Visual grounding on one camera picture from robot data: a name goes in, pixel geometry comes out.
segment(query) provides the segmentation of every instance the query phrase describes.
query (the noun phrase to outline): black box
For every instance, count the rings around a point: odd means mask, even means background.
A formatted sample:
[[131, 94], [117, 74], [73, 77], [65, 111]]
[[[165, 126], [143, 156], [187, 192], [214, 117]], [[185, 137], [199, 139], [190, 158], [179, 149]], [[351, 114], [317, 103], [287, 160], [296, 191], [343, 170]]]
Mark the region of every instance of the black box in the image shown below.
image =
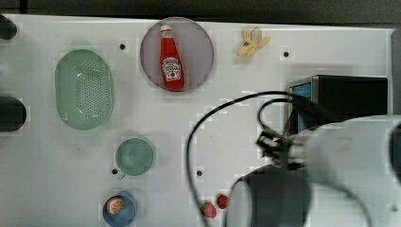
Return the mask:
[[[288, 91], [339, 114], [344, 120], [388, 112], [386, 78], [317, 75], [291, 82]], [[289, 134], [304, 130], [302, 117], [290, 105], [288, 113]]]

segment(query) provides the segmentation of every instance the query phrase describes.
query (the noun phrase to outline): cup handle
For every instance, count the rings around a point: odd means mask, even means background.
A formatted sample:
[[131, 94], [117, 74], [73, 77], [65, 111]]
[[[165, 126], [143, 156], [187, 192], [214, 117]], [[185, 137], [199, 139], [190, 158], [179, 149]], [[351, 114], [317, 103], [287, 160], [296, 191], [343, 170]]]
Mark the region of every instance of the cup handle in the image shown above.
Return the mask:
[[118, 175], [117, 179], [118, 179], [118, 180], [123, 180], [123, 178], [125, 177], [125, 175], [126, 175], [125, 173], [121, 173], [121, 174]]

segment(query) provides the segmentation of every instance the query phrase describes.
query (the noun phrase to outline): blue bowl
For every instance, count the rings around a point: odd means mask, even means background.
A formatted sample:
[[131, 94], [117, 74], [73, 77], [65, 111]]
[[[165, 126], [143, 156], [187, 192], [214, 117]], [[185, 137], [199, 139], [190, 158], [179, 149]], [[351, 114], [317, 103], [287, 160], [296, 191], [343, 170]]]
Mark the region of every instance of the blue bowl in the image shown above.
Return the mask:
[[138, 213], [138, 203], [130, 192], [122, 191], [118, 193], [124, 202], [123, 209], [112, 215], [107, 211], [107, 202], [103, 205], [103, 218], [112, 227], [126, 227], [130, 225]]

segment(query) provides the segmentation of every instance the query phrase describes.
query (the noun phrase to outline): toy banana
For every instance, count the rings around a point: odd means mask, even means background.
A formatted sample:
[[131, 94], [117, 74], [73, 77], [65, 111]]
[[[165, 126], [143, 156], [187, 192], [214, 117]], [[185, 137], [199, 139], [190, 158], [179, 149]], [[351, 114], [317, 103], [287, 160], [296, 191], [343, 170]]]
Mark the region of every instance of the toy banana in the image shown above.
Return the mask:
[[262, 48], [270, 41], [269, 36], [262, 39], [262, 30], [259, 27], [255, 27], [252, 32], [249, 30], [242, 30], [242, 39], [243, 44], [237, 53], [241, 57], [252, 56], [256, 50]]

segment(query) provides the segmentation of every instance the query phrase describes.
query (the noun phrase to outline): black cylinder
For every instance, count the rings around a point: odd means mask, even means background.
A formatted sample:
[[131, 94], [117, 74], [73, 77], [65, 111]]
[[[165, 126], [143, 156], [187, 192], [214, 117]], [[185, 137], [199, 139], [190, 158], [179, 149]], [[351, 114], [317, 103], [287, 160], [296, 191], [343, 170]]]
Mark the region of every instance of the black cylinder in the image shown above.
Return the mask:
[[15, 97], [0, 96], [0, 131], [17, 131], [26, 122], [26, 108]]
[[17, 34], [17, 26], [0, 14], [0, 39], [10, 40]]

